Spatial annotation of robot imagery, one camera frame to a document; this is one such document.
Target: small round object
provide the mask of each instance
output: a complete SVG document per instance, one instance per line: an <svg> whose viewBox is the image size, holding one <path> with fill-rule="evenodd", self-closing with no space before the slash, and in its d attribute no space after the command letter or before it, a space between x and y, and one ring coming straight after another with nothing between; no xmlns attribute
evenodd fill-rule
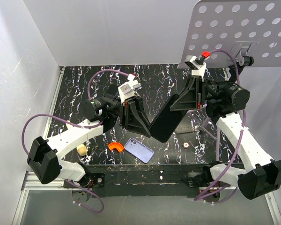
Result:
<svg viewBox="0 0 281 225"><path fill-rule="evenodd" d="M188 149L189 148L189 143L188 142L184 142L183 143L183 148Z"/></svg>

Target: orange object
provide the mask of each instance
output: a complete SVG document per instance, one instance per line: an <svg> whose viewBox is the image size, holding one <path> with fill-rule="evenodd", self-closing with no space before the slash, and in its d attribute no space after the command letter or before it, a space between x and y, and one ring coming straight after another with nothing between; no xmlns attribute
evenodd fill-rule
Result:
<svg viewBox="0 0 281 225"><path fill-rule="evenodd" d="M109 145L107 145L110 151L113 151L114 149L118 150L118 152L121 152L124 150L124 146L119 142L112 142Z"/></svg>

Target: cable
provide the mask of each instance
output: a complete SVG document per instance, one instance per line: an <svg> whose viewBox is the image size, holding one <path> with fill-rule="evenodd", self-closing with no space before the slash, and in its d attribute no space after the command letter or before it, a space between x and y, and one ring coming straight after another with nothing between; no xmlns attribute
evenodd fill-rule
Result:
<svg viewBox="0 0 281 225"><path fill-rule="evenodd" d="M93 213L100 213L100 212L102 212L102 211L104 210L104 202L103 202L103 200L102 200L98 195L96 195L94 192L91 192L90 190L87 190L86 188L83 188L83 187L81 187L81 186L78 186L78 185L74 184L73 182L71 182L71 181L69 181L69 180L65 180L65 182L67 182L67 183L69 183L70 185L73 185L74 187L79 188L79 189L81 189L81 190L83 190L83 191L85 191L85 192L88 192L88 193L90 193L92 196L96 197L96 198L101 202L102 208L101 208L99 211L97 211L97 210L94 210L94 209L92 209L91 207L89 207L89 206L87 206L87 205L85 205L85 204L83 204L83 203L74 201L76 204L78 204L79 206L82 206L82 207L88 209L89 211L91 211L91 212L93 212Z"/></svg>
<svg viewBox="0 0 281 225"><path fill-rule="evenodd" d="M129 74L124 73L124 72L121 72L121 71L118 71L118 70L115 70L115 69L104 69L104 70L98 71L97 73L95 73L95 75L92 76L92 78L89 80L89 83L88 83L88 97L89 97L89 100L91 100L91 96L90 96L90 84L93 82L93 80L94 80L99 74L104 73L104 72L115 72L115 73L124 75L124 76L126 76L126 77L129 76Z"/></svg>
<svg viewBox="0 0 281 225"><path fill-rule="evenodd" d="M53 116L53 115L46 114L46 113L34 115L34 116L31 117L29 120L27 120L27 122L25 123L25 125L24 125L24 127L23 127L23 131L22 131L22 146L23 146L23 149L24 149L24 151L26 152L27 155L29 154L29 152L28 152L28 150L27 150L27 148L26 148L26 146L25 146L25 142L24 142L25 130L26 130L28 124L29 124L34 118L39 117L39 116L51 117L51 118L56 119L56 120L59 120L59 121L61 121L61 122L70 124L70 125L72 125L73 127L77 127L77 128L87 128L87 129L96 128L96 127L100 126L100 125L102 124L102 122L103 122L103 121L100 121L100 122L99 122L98 124L96 124L96 125L83 127L83 126L80 126L80 125L78 125L78 124L71 123L71 122L68 122L68 121L66 121L66 120L63 120L63 119L61 119L61 118L59 118L59 117L57 117L57 116ZM104 210L104 202L103 202L102 199L101 199L99 196L97 196L95 193L93 193L93 192L91 192L91 191L89 191L89 190L87 190L87 189L85 189L85 188L83 188L83 187L80 187L80 186L78 186L78 185L76 185L76 184L74 184L74 183L72 183L72 182L70 182L70 181L68 181L68 180L65 180L65 182L67 182L67 183L73 185L73 186L76 187L76 188L80 188L81 190L84 190L84 191L90 193L92 196L96 197L96 198L101 202L102 208L101 208L99 211L97 211L97 210L94 210L94 209L90 208L89 206L87 206L87 205L85 205L85 204L80 203L80 202L75 201L75 203L77 203L78 205L83 206L84 208L88 209L89 211L91 211L91 212L93 212L93 213L100 213L100 212L102 212L102 211Z"/></svg>
<svg viewBox="0 0 281 225"><path fill-rule="evenodd" d="M229 52L227 52L227 51L225 51L223 49L215 49L215 50L211 51L210 54L219 53L219 52L225 53L232 60L234 66L235 66L235 73L236 73L237 84L240 85L238 67L237 67L237 63L236 63L235 58L232 57L232 55Z"/></svg>
<svg viewBox="0 0 281 225"><path fill-rule="evenodd" d="M208 194L206 194L206 195L204 195L204 196L198 198L197 200L201 200L202 198L206 198L206 197L208 197L208 196L212 196L212 195L214 195L214 194L216 194L216 193L219 193L220 191L223 191L223 190L224 190L225 188L227 188L227 187L230 187L230 184L226 184L225 186L221 187L220 189L218 189L218 190L216 190L216 191L213 191L213 192L210 192L210 193L208 193Z"/></svg>
<svg viewBox="0 0 281 225"><path fill-rule="evenodd" d="M223 199L223 200L220 200L220 201L218 201L218 202L214 202L214 204L223 203L223 202L227 201L228 199L230 199L230 198L235 194L235 192L237 191L237 189L238 189L238 188L235 188L234 191L233 191L227 198L225 198L225 199Z"/></svg>
<svg viewBox="0 0 281 225"><path fill-rule="evenodd" d="M213 50L211 51L210 53L217 53L217 52L222 52L222 53L225 53L226 55L228 55L228 57L231 58L235 68L236 68L236 77L237 77L237 83L238 85L240 85L240 81L239 81L239 73L238 73L238 69L237 69L237 63L235 61L235 59L231 56L231 54L225 50L222 50L222 49L218 49L218 50ZM246 112L245 112L245 109L243 109L243 114L244 114L244 120L243 120L243 128L245 127L245 123L246 123ZM206 193L207 191L212 188L221 178L222 176L227 172L227 170L232 166L232 163L234 162L236 156L237 156L237 153L238 153L238 149L239 149L239 146L240 146L240 143L241 143L241 140L243 138L243 133L244 133L244 130L242 129L240 131L240 135L239 135L239 139L237 141L237 145L235 147L235 151L232 155L232 158L230 160L230 162L228 163L228 165L225 167L225 169L221 172L221 174L204 190L202 191L197 197L194 198L195 201L199 200L199 199L202 199L204 197L206 197Z"/></svg>
<svg viewBox="0 0 281 225"><path fill-rule="evenodd" d="M103 123L103 121L100 121L100 122L99 122L98 124L96 124L96 125L83 127L83 126L80 126L80 125L78 125L78 124L71 123L71 122L68 122L68 121L66 121L66 120L63 120L63 119L61 119L61 118L59 118L59 117L57 117L57 116L53 116L53 115L46 114L46 113L34 115L34 116L31 117L29 120L27 120L27 122L25 123L25 125L24 125L24 127L23 127L23 131L22 131L22 146L23 146L23 149L24 149L24 151L26 152L27 155L29 154L29 152L28 152L28 150L27 150L27 148L26 148L26 146L25 146L25 143L24 143L25 130L26 130L28 124L29 124L34 118L39 117L39 116L51 117L51 118L56 119L56 120L59 120L59 121L61 121L61 122L63 122L63 123L70 124L70 125L72 125L73 127L77 127L77 128L86 128L86 129L96 128L96 127L100 126L100 125Z"/></svg>

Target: black marble surface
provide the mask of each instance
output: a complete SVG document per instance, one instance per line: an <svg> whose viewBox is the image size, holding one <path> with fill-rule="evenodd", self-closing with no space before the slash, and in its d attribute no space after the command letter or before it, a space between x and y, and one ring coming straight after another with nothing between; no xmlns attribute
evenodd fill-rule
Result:
<svg viewBox="0 0 281 225"><path fill-rule="evenodd" d="M74 123L82 122L85 117L80 104L88 99L87 84L93 74L102 69L116 69L137 75L141 84L138 93L143 97L144 107L149 121L157 115L165 101L174 93L179 93L184 87L185 76L190 73L188 69L177 69L177 65L129 65L129 66L84 66L66 67L62 84L59 90L54 115ZM209 69L205 78L210 80L224 80L222 69ZM100 97L110 84L120 85L126 79L116 73L100 74L92 83L91 96ZM185 116L167 143L160 143L153 138L134 134L122 129L118 122L113 129L86 142L88 154L81 157L73 150L64 160L83 162L86 165L110 164L142 164L140 160L123 151L111 152L107 145L111 142L120 142L123 146L134 137L154 151L149 164L194 164L210 163L215 161L216 141L204 132L200 132L200 124L204 121L204 110L196 111L193 116L197 120ZM52 120L49 136L65 131L65 124ZM216 129L209 123L207 129L216 136ZM183 143L189 142L188 149ZM227 162L233 154L233 147L222 133L220 145L220 160Z"/></svg>

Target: red clip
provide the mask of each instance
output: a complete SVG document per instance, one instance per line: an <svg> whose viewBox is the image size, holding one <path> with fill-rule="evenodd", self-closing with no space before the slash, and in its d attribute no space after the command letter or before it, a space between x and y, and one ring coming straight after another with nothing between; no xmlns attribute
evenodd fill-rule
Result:
<svg viewBox="0 0 281 225"><path fill-rule="evenodd" d="M205 59L208 59L210 57L210 52L203 52L202 53L202 56L205 58Z"/></svg>

